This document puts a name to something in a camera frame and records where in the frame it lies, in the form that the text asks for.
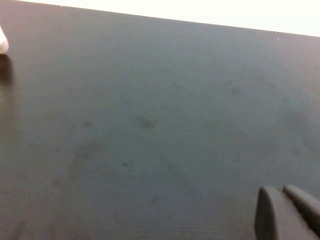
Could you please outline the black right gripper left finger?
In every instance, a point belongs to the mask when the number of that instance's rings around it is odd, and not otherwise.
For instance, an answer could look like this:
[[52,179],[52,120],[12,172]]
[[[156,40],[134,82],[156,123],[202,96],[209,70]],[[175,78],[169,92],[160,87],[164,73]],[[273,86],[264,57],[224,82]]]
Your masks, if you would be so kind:
[[293,202],[273,186],[259,189],[254,218],[257,240],[315,240]]

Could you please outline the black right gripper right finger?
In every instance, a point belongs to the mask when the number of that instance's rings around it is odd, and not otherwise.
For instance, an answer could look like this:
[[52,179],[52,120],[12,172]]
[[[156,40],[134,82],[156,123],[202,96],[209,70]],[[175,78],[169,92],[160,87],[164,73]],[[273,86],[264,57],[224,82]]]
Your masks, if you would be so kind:
[[320,200],[294,185],[285,185],[283,192],[292,201],[309,228],[320,236]]

